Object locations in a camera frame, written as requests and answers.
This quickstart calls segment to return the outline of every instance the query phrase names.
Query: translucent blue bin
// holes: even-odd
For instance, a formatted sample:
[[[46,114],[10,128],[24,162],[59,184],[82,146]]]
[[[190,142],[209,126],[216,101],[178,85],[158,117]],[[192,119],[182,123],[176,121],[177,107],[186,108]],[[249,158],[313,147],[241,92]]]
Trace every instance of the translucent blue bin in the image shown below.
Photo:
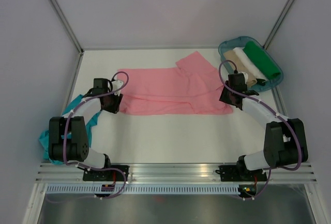
[[[278,67],[278,69],[280,71],[280,75],[278,77],[276,77],[275,79],[267,81],[265,83],[265,86],[255,84],[249,89],[255,90],[256,92],[263,92],[263,91],[267,91],[269,89],[276,87],[278,84],[281,83],[281,81],[283,81],[283,78],[284,78],[283,71],[280,69],[280,67],[277,65],[277,63],[273,60],[273,58],[266,52],[266,50],[255,39],[253,39],[251,37],[240,36],[238,38],[227,40],[227,41],[224,41],[223,43],[221,43],[218,47],[218,53],[219,53],[219,55],[221,55],[221,61],[223,62],[226,60],[223,55],[224,52],[227,52],[228,50],[233,50],[236,47],[245,47],[246,43],[249,41],[253,41],[259,47],[261,47],[261,49],[265,52],[266,55],[269,56],[270,60],[272,62],[274,62],[274,64]],[[229,63],[225,63],[224,66],[227,69],[228,73],[230,73],[230,74],[233,73],[233,69]]]

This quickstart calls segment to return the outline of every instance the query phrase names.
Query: blue cloth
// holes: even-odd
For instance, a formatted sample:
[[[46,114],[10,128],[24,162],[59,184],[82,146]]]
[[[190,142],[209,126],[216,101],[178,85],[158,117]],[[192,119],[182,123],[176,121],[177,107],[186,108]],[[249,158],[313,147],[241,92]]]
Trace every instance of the blue cloth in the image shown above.
[[[78,97],[76,97],[69,105],[68,107],[63,111],[63,114],[66,114],[68,112],[70,112],[70,110],[74,109],[83,99],[83,95],[79,95]],[[86,124],[86,132],[87,132],[87,137],[88,137],[88,146],[91,147],[92,144],[92,127],[96,126],[98,124],[98,117],[99,114],[101,112],[96,113],[91,120],[89,120],[89,122]],[[57,161],[57,160],[51,160],[49,155],[48,155],[48,138],[49,138],[49,131],[46,130],[44,132],[41,133],[40,137],[39,137],[39,142],[41,143],[41,145],[43,146],[45,152],[43,154],[43,158],[50,160],[53,164],[56,165],[61,165],[63,164],[63,162],[61,161]]]

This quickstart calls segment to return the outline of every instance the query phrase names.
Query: gray floor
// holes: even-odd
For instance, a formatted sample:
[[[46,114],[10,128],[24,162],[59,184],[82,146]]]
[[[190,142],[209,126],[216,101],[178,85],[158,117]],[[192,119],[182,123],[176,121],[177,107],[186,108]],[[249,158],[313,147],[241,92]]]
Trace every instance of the gray floor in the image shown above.
[[[49,195],[51,200],[78,195]],[[122,195],[114,199],[44,202],[39,223],[315,223],[302,187],[268,186],[255,201],[230,196]]]

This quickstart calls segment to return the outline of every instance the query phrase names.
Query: pink cloth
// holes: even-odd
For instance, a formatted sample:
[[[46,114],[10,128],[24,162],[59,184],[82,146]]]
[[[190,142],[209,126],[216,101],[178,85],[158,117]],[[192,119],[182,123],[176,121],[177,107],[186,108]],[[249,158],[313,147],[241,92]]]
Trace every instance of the pink cloth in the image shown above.
[[[232,108],[219,101],[223,84],[218,70],[199,52],[161,69],[120,69],[130,80],[122,90],[119,110],[132,115],[229,114]],[[123,74],[118,79],[125,81]]]

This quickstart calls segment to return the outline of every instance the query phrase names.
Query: green towel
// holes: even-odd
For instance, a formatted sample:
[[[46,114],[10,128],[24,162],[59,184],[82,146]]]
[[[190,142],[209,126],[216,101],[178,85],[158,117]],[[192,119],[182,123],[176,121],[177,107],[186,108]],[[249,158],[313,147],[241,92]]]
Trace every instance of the green towel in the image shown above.
[[[248,58],[255,64],[255,66],[265,75],[269,80],[275,79],[280,75],[280,71],[269,56],[265,54],[262,48],[256,45],[253,41],[246,43],[244,52]]]

